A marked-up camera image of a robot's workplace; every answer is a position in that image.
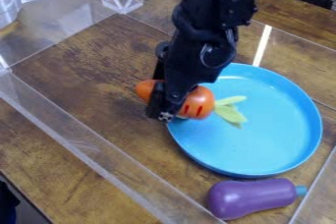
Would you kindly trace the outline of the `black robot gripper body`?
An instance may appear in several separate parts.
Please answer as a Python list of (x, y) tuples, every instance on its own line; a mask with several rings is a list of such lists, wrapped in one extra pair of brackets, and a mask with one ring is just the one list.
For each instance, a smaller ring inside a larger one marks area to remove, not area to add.
[(159, 91), (166, 99), (186, 99), (198, 84), (214, 83), (237, 55), (238, 26), (198, 28), (175, 19), (173, 39), (158, 44), (154, 77), (165, 81)]

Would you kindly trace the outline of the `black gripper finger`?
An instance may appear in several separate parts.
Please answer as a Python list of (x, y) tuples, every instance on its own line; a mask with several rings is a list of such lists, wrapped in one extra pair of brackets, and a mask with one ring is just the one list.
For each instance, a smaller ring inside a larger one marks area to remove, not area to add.
[(185, 84), (158, 82), (150, 93), (147, 117), (170, 123), (182, 109), (189, 92), (190, 88)]

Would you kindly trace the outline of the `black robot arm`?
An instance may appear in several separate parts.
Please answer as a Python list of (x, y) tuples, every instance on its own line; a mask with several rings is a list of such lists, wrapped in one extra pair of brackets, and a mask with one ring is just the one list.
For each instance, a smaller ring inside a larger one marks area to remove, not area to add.
[(170, 122), (187, 96), (213, 83), (237, 55), (239, 27), (251, 24), (257, 0), (182, 0), (173, 13), (175, 33), (158, 44), (154, 86), (146, 115)]

